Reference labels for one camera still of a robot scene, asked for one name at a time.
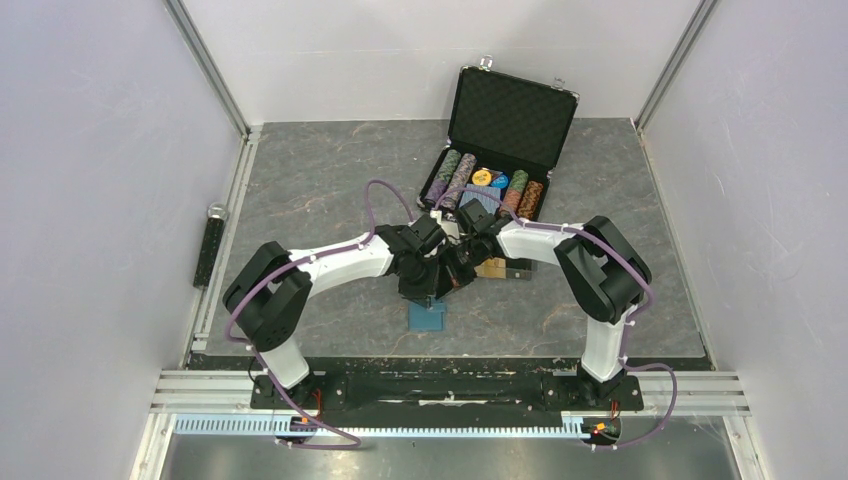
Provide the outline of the clear plastic card box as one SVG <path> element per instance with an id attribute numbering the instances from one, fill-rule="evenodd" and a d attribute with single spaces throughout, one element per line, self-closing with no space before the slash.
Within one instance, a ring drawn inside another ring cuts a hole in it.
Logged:
<path id="1" fill-rule="evenodd" d="M 480 278 L 503 280 L 531 280 L 535 271 L 534 262 L 527 259 L 494 257 L 475 267 Z"/>

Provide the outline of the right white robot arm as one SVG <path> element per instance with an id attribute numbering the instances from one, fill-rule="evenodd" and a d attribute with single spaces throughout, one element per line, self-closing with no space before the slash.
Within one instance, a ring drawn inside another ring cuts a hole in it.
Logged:
<path id="1" fill-rule="evenodd" d="M 603 216 L 584 224 L 540 223 L 492 214 L 471 200 L 454 217 L 465 235 L 458 248 L 475 265 L 504 257 L 560 267 L 588 317 L 578 396 L 591 408 L 606 406 L 617 396 L 617 383 L 627 370 L 631 317 L 655 298 L 651 272 L 641 256 Z"/>

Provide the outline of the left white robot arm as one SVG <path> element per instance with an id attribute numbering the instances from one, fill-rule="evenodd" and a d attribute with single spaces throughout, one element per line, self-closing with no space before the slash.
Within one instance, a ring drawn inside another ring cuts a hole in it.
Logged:
<path id="1" fill-rule="evenodd" d="M 318 249 L 286 250 L 263 244 L 223 295 L 222 303 L 244 341 L 277 380 L 290 407 L 314 394 L 310 367 L 294 333 L 306 303 L 352 281 L 395 275 L 403 297 L 433 296 L 436 253 L 447 242 L 442 226 L 423 215 L 410 224 L 380 225 L 353 239 Z"/>

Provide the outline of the blue card holder wallet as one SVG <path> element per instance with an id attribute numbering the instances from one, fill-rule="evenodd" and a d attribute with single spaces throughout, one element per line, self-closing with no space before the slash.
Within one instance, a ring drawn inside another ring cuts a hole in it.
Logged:
<path id="1" fill-rule="evenodd" d="M 442 332 L 445 329 L 446 314 L 447 305 L 441 300 L 432 300 L 427 307 L 409 303 L 408 330 L 413 333 Z"/>

